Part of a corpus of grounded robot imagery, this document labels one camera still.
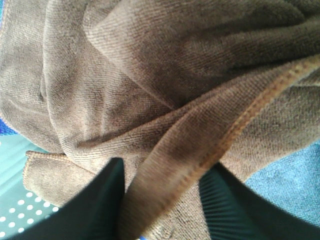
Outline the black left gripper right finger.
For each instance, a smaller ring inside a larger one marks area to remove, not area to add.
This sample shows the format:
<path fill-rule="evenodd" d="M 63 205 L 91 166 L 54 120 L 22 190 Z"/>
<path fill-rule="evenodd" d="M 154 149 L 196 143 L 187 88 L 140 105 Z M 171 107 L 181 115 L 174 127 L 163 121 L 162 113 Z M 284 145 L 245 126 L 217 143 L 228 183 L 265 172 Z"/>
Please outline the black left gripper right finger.
<path fill-rule="evenodd" d="M 318 240 L 320 229 L 260 197 L 218 163 L 199 181 L 212 240 Z"/>

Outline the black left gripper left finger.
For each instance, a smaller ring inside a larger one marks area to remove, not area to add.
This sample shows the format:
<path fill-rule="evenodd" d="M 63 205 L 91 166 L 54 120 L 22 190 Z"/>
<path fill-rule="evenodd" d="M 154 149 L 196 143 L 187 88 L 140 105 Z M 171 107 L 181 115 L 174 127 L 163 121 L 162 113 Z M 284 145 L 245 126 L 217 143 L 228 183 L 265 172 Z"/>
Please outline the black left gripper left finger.
<path fill-rule="evenodd" d="M 76 197 L 13 240 L 115 240 L 125 193 L 124 162 L 114 157 Z"/>

